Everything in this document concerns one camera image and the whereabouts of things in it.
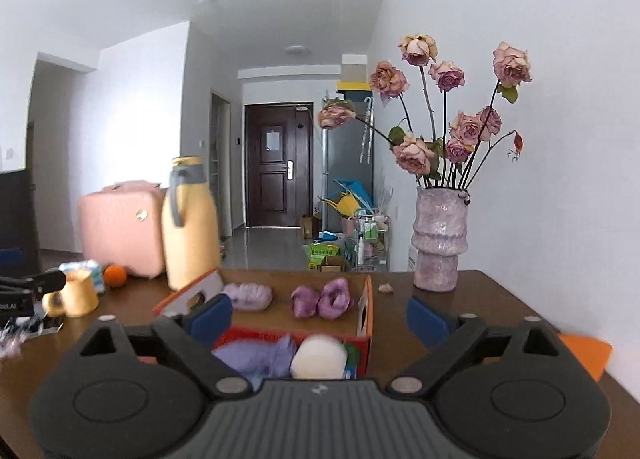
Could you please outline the pink mini suitcase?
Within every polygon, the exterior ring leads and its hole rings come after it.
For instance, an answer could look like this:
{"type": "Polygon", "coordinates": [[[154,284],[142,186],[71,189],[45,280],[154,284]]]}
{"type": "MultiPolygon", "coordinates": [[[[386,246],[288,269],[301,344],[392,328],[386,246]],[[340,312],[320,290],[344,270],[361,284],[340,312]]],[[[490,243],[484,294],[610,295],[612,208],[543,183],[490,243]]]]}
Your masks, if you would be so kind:
{"type": "Polygon", "coordinates": [[[163,187],[146,181],[108,185],[82,197],[78,216],[84,256],[125,268],[129,275],[162,275],[164,198],[163,187]]]}

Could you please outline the small cardboard box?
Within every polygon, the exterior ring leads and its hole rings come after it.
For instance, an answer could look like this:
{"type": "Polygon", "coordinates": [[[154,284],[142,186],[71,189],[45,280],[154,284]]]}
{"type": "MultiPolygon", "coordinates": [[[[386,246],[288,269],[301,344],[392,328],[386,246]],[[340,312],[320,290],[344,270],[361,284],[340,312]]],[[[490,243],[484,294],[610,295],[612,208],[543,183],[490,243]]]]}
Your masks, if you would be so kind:
{"type": "Polygon", "coordinates": [[[320,265],[320,271],[323,271],[323,273],[341,273],[344,269],[345,261],[341,255],[325,257],[320,265]]]}

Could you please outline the lilac fluffy headband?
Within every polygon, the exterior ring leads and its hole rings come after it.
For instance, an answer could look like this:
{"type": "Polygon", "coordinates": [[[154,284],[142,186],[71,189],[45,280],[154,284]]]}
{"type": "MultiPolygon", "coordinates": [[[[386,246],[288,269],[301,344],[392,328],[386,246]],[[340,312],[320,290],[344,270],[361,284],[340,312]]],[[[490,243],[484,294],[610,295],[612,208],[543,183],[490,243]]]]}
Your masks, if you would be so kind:
{"type": "Polygon", "coordinates": [[[222,292],[238,312],[262,312],[272,302],[272,289],[260,283],[228,283],[222,292]]]}

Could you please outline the purple drawstring pouch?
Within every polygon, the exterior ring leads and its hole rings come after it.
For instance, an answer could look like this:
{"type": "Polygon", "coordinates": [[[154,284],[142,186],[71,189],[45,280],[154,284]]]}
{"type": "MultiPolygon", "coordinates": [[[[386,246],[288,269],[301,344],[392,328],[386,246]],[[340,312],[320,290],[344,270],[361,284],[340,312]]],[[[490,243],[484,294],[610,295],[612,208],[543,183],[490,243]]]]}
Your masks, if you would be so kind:
{"type": "Polygon", "coordinates": [[[236,340],[217,347],[212,354],[257,390],[267,379],[288,378],[296,352],[295,341],[290,335],[284,335],[276,342],[236,340]]]}

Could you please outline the red cardboard box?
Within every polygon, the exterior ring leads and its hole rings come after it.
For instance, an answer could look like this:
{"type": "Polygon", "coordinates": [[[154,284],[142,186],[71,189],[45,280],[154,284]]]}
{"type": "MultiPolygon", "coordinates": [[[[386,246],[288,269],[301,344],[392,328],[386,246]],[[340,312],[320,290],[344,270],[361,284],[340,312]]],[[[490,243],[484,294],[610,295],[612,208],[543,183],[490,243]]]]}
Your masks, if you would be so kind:
{"type": "Polygon", "coordinates": [[[202,334],[211,349],[242,340],[277,342],[285,335],[302,344],[311,335],[329,335],[346,345],[347,370],[357,378],[366,375],[374,312],[372,281],[366,274],[219,268],[160,301],[153,314],[186,316],[222,290],[242,285],[269,288],[271,301],[265,309],[234,309],[224,315],[226,330],[208,321],[202,334]]]}

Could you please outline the yellow toy on pile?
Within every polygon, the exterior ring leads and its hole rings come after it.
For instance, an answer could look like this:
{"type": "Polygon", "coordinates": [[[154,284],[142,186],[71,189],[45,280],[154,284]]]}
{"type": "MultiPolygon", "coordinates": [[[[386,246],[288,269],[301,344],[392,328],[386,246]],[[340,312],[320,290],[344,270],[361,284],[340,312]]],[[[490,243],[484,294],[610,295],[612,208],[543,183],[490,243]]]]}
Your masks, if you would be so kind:
{"type": "Polygon", "coordinates": [[[352,193],[342,193],[337,201],[323,198],[323,202],[340,213],[343,218],[351,218],[360,209],[360,203],[352,193]]]}

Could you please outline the purple ceramic vase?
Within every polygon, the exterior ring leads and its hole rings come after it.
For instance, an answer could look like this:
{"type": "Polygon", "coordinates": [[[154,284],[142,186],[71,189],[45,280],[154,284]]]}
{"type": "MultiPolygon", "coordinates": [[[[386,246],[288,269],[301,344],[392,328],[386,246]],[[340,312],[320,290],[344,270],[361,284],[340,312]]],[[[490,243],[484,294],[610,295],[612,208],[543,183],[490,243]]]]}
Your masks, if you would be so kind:
{"type": "Polygon", "coordinates": [[[469,195],[451,188],[418,188],[411,245],[418,251],[416,288],[446,293],[458,281],[458,260],[468,251],[469,195]]]}

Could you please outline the grey refrigerator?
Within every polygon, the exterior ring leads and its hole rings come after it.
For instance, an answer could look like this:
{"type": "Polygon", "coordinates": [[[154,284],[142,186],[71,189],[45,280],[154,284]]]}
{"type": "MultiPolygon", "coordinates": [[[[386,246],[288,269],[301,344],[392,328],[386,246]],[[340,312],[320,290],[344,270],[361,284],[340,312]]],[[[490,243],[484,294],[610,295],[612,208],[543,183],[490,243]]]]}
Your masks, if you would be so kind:
{"type": "Polygon", "coordinates": [[[337,210],[341,199],[355,197],[358,208],[372,208],[373,136],[371,92],[345,91],[326,98],[318,113],[321,129],[321,200],[322,227],[341,231],[342,214],[337,210]]]}

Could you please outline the orange fruit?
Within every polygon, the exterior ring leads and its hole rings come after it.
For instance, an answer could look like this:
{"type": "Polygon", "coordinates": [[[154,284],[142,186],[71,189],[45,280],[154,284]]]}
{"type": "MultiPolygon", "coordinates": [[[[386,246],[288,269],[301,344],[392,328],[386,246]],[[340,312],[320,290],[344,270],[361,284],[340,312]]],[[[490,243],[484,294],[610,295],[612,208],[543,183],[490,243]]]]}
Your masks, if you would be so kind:
{"type": "Polygon", "coordinates": [[[126,285],[128,274],[126,269],[117,265],[108,265],[103,270],[103,281],[107,288],[122,288],[126,285]]]}

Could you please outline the yellow thermos jug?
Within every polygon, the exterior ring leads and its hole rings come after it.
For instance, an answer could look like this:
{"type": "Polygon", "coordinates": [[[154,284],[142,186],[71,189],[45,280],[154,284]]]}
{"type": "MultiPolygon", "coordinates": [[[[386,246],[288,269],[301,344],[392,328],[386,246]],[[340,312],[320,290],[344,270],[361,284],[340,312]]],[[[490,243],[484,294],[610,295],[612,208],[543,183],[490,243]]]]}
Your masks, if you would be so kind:
{"type": "Polygon", "coordinates": [[[186,288],[220,266],[218,212],[201,157],[172,160],[162,228],[171,290],[186,288]]]}

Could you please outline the orange black folded card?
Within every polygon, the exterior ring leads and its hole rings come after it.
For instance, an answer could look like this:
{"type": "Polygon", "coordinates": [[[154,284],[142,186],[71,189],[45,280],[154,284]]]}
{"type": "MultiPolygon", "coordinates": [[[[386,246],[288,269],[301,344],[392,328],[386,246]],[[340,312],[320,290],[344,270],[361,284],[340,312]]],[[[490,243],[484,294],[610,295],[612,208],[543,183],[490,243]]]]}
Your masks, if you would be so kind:
{"type": "Polygon", "coordinates": [[[589,335],[560,333],[559,338],[589,372],[590,377],[599,382],[613,354],[613,346],[589,335]]]}

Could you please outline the blue tissue pack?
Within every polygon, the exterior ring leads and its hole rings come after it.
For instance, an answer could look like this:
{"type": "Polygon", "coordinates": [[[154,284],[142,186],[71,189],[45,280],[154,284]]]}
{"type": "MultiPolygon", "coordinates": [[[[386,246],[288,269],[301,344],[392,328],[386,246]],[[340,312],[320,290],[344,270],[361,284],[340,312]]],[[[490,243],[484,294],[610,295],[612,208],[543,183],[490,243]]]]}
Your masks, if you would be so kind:
{"type": "Polygon", "coordinates": [[[58,270],[65,274],[68,280],[79,279],[81,276],[89,276],[94,290],[99,295],[106,292],[103,278],[103,267],[95,260],[68,262],[58,265],[58,270]]]}

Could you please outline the white round sponge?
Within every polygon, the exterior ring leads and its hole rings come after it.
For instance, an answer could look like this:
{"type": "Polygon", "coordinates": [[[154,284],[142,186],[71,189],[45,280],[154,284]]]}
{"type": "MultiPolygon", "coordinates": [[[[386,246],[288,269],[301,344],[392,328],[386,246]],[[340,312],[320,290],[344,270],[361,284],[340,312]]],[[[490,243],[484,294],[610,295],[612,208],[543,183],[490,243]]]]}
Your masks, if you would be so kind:
{"type": "Polygon", "coordinates": [[[347,357],[341,341],[330,335],[310,335],[300,343],[290,372],[296,380],[341,380],[347,357]]]}

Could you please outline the dried pink roses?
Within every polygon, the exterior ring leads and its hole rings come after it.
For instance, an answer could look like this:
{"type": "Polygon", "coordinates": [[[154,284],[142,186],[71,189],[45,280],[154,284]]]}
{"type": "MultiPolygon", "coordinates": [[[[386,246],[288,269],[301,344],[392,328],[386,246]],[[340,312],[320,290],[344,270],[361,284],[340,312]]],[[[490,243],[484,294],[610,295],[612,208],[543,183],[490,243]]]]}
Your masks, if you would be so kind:
{"type": "Polygon", "coordinates": [[[524,149],[518,131],[503,132],[502,119],[495,108],[498,97],[510,104],[518,100],[518,88],[533,81],[528,52],[508,42],[500,42],[492,51],[491,68],[495,76],[489,103],[479,112],[467,114],[449,111],[449,95],[466,83],[465,72],[451,60],[438,57],[438,47],[427,34],[408,34],[398,43],[401,59],[420,74],[422,95],[430,134],[421,135],[414,128],[405,100],[410,84],[405,72],[388,60],[375,65],[369,79],[373,93],[384,104],[398,101],[402,119],[386,133],[356,112],[356,106],[341,98],[327,98],[318,113],[318,126],[326,131],[346,126],[352,121],[387,144],[401,167],[423,188],[442,188],[466,193],[488,156],[509,140],[508,157],[518,161],[524,149]]]}

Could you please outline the purple satin scrunchie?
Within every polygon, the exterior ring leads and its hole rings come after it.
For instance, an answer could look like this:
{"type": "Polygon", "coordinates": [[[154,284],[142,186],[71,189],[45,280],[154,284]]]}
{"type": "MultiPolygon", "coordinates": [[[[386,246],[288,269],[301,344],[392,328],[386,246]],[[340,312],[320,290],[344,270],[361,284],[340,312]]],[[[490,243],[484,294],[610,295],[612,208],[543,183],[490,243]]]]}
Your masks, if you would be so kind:
{"type": "Polygon", "coordinates": [[[299,286],[291,293],[291,306],[295,318],[339,319],[352,307],[348,281],[344,277],[332,279],[320,291],[299,286]]]}

